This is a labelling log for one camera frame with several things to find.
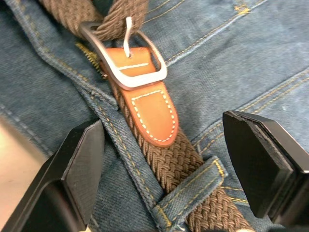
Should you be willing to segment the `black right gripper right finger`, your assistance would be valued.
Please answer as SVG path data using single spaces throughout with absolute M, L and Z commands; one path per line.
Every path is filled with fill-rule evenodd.
M 309 226 L 309 155 L 276 121 L 223 113 L 224 137 L 251 211 L 286 228 Z

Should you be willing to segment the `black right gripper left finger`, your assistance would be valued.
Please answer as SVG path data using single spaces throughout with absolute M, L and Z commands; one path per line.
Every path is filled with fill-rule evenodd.
M 2 231 L 86 230 L 102 173 L 104 141 L 100 119 L 73 128 L 39 169 Z

